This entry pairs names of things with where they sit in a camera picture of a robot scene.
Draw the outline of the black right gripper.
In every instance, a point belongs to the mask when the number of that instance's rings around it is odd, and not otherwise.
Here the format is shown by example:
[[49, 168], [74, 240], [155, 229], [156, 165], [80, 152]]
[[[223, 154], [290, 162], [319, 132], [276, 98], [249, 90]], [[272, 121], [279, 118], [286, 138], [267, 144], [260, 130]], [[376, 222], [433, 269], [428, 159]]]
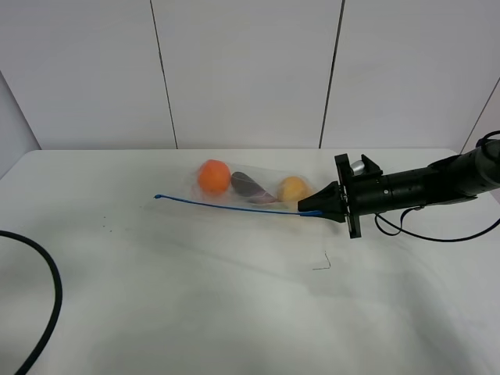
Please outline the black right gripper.
[[334, 160], [340, 184], [331, 182], [317, 193], [302, 199], [298, 202], [298, 211], [317, 211], [320, 212], [320, 218], [336, 223], [345, 223], [347, 219], [349, 237], [360, 238], [360, 216], [375, 213], [380, 208], [387, 181], [383, 174], [353, 176], [347, 154], [337, 155]]

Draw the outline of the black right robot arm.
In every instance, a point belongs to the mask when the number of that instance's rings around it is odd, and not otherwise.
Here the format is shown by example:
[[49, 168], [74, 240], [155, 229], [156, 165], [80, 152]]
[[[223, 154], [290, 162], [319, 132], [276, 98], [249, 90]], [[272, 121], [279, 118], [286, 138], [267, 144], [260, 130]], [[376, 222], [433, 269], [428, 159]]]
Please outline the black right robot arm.
[[429, 205], [468, 202], [499, 187], [499, 132], [486, 134], [475, 149], [424, 168], [385, 174], [366, 155], [351, 163], [337, 155], [339, 179], [298, 202], [298, 214], [347, 223], [350, 238], [360, 238], [360, 218], [400, 209], [404, 215]]

